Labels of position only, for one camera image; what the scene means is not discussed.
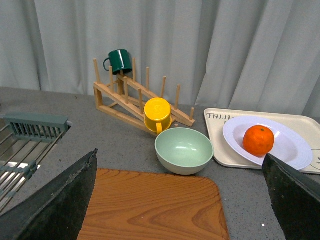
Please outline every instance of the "white plate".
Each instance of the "white plate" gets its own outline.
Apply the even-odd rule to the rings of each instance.
[[[254,125],[262,125],[272,130],[274,145],[270,154],[296,170],[304,169],[311,164],[313,160],[311,147],[299,134],[278,122],[256,116],[234,117],[223,127],[226,142],[242,157],[260,166],[264,162],[264,156],[253,156],[243,148],[244,135]]]

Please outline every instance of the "tangerine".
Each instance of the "tangerine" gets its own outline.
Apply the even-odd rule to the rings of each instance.
[[[272,150],[275,136],[268,127],[255,125],[245,132],[242,144],[244,150],[260,158]]]

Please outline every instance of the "speckled countertop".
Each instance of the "speckled countertop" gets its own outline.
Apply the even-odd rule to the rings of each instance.
[[[98,149],[99,168],[170,174],[158,161],[154,147],[156,137],[98,111],[94,96],[0,87],[0,103],[0,115],[10,112],[51,114],[67,116],[72,122],[68,133],[4,212],[95,148]],[[190,108],[179,106],[188,114]],[[191,128],[208,136],[205,109],[195,107],[196,122]],[[218,185],[232,240],[285,239],[272,210],[261,170],[228,168],[212,160],[197,176],[210,178]],[[308,176],[320,183],[319,175]]]

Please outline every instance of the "stainless steel rack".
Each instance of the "stainless steel rack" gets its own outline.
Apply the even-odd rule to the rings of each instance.
[[[0,119],[0,213],[69,130],[67,120],[21,112]]]

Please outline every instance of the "wooden cutting board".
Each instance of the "wooden cutting board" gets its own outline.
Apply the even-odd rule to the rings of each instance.
[[[208,178],[98,169],[78,240],[229,240]]]

